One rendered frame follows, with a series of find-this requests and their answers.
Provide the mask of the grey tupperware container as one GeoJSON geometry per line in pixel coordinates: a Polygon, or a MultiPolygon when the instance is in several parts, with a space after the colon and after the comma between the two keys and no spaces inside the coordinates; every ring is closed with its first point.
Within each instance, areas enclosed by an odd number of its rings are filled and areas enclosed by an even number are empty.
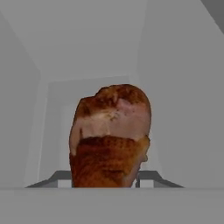
{"type": "Polygon", "coordinates": [[[110,84],[140,85],[134,75],[84,80],[60,80],[48,84],[40,145],[29,149],[25,186],[49,179],[56,171],[70,171],[69,132],[79,99],[110,84]]]}

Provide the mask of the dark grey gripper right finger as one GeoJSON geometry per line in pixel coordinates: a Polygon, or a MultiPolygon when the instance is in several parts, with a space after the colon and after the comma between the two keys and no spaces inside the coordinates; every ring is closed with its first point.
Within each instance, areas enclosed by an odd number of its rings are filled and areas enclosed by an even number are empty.
{"type": "Polygon", "coordinates": [[[161,177],[157,171],[139,171],[136,176],[135,188],[182,188],[161,177]]]}

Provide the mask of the brown chicken drumstick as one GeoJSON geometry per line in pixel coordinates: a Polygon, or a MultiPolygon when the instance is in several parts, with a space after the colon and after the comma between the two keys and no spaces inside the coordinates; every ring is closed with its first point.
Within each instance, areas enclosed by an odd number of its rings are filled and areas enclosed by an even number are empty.
{"type": "Polygon", "coordinates": [[[130,84],[80,99],[69,136],[74,187],[130,187],[148,160],[151,104],[130,84]]]}

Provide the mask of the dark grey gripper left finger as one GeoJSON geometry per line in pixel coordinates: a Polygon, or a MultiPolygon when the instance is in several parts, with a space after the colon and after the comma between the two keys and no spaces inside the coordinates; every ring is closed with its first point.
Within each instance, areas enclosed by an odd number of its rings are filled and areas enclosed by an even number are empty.
{"type": "Polygon", "coordinates": [[[71,188],[72,178],[70,171],[56,171],[50,178],[42,180],[28,188],[71,188]]]}

